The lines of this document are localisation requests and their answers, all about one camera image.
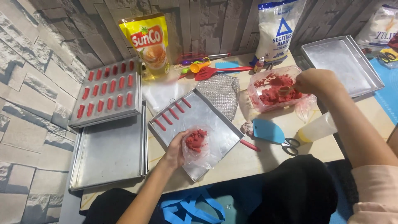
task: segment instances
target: red dough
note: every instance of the red dough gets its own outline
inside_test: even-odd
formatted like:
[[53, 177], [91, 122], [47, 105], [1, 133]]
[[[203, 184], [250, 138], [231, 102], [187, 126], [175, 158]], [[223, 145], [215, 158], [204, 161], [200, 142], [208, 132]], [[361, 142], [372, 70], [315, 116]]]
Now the red dough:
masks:
[[205, 140], [206, 135], [207, 132], [203, 131], [202, 129], [198, 129], [190, 134], [189, 137], [187, 137], [185, 144], [187, 145], [188, 149], [200, 153], [202, 151], [200, 148], [203, 146], [202, 143]]
[[262, 95], [259, 96], [260, 100], [265, 105], [270, 106], [301, 98], [302, 96], [301, 92], [299, 92], [296, 89], [291, 89], [289, 94], [287, 94], [286, 96], [280, 96], [280, 94], [284, 95], [285, 92], [279, 92], [279, 89], [283, 86], [290, 87], [294, 84], [294, 82], [288, 75], [279, 75], [275, 76], [275, 78], [273, 78], [273, 76], [274, 74], [269, 74], [262, 81], [257, 81], [254, 83], [255, 87], [264, 85], [264, 82], [266, 80], [271, 84], [271, 88], [262, 90], [261, 91]]

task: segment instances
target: pink sleeve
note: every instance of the pink sleeve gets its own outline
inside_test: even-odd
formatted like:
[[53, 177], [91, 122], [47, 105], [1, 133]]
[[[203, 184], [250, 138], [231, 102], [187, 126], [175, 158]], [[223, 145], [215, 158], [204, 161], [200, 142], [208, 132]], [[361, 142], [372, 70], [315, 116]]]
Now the pink sleeve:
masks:
[[351, 171], [359, 193], [348, 224], [398, 224], [398, 167], [370, 165]]

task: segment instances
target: squeeze bottle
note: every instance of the squeeze bottle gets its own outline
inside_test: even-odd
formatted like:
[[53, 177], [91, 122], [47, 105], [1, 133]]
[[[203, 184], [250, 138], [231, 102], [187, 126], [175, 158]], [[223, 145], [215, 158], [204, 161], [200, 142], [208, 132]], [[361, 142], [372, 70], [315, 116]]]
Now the squeeze bottle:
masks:
[[306, 124], [297, 132], [300, 141], [304, 143], [313, 142], [337, 132], [336, 125], [329, 112]]
[[261, 57], [260, 60], [258, 60], [258, 62], [256, 63], [256, 65], [254, 66], [254, 73], [259, 73], [261, 72], [261, 69], [264, 66], [264, 57]]

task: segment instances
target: blue triangle logo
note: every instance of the blue triangle logo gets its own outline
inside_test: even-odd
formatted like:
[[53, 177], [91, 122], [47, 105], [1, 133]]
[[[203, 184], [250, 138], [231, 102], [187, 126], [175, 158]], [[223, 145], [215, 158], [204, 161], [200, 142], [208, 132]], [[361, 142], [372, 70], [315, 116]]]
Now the blue triangle logo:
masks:
[[[285, 26], [286, 31], [281, 32], [282, 25]], [[279, 36], [282, 36], [282, 35], [285, 35], [285, 34], [288, 34], [288, 33], [292, 33], [292, 32], [293, 32], [292, 29], [290, 29], [290, 27], [287, 24], [286, 20], [282, 17], [281, 24], [279, 24], [279, 29], [278, 29], [278, 32], [276, 33], [276, 36], [279, 37]]]

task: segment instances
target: hand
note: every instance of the hand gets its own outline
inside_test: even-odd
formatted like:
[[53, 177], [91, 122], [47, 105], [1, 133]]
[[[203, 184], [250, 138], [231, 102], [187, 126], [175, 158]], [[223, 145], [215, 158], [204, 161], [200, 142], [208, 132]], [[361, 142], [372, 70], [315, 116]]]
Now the hand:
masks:
[[344, 91], [343, 84], [336, 78], [333, 71], [326, 69], [307, 69], [296, 77], [294, 88], [302, 93], [314, 94], [318, 97], [333, 95]]
[[159, 161], [159, 163], [164, 164], [165, 167], [170, 168], [173, 172], [185, 163], [182, 155], [182, 139], [188, 133], [189, 130], [178, 133], [170, 142], [167, 152]]

